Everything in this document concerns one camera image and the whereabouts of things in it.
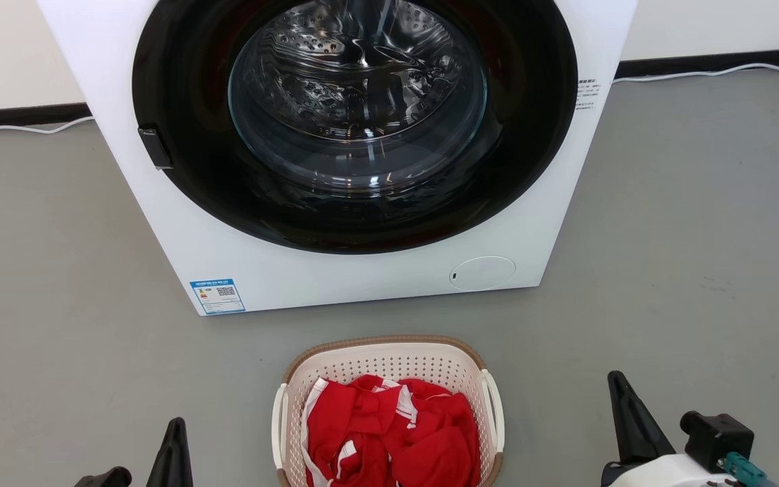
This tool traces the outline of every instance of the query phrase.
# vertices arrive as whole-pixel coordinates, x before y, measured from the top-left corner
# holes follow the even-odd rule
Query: laundry basket
[[[479,429],[480,487],[494,484],[504,451],[504,410],[498,386],[482,358],[460,340],[402,335],[344,340],[311,348],[293,361],[273,405],[273,460],[282,487],[307,487],[300,448],[306,397],[318,379],[353,382],[370,373],[386,379],[422,379],[462,392]]]

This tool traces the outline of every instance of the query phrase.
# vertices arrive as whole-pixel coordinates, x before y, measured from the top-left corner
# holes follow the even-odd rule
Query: red clothing
[[[303,412],[311,487],[477,487],[479,438],[462,394],[419,379],[319,379]]]

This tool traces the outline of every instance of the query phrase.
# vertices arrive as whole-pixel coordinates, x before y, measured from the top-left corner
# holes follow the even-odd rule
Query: teal connector
[[[751,463],[745,457],[742,457],[735,451],[727,453],[726,458],[717,462],[717,466],[722,468],[727,474],[732,475],[740,483],[747,485],[747,487],[766,487],[773,485],[768,479],[765,472],[761,471],[759,467]]]

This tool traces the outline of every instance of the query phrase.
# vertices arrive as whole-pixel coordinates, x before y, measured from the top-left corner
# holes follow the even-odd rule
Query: white basket handle
[[[486,408],[489,410],[489,426],[494,432],[495,449],[499,453],[504,451],[504,405],[500,401],[500,392],[498,392],[498,385],[495,384],[495,379],[492,374],[485,368],[482,370],[483,379],[486,382],[486,388],[488,389],[489,397],[492,400],[486,401]]]
[[[282,432],[281,422],[285,418],[282,410],[287,410],[287,384],[282,384],[278,392],[275,392],[275,403],[273,404],[273,461],[275,469],[284,468],[284,450],[285,434]]]

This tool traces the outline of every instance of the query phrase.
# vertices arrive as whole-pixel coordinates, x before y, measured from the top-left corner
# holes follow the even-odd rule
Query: round glass door
[[[575,52],[553,0],[158,0],[135,56],[149,157],[273,244],[435,243],[559,150]]]

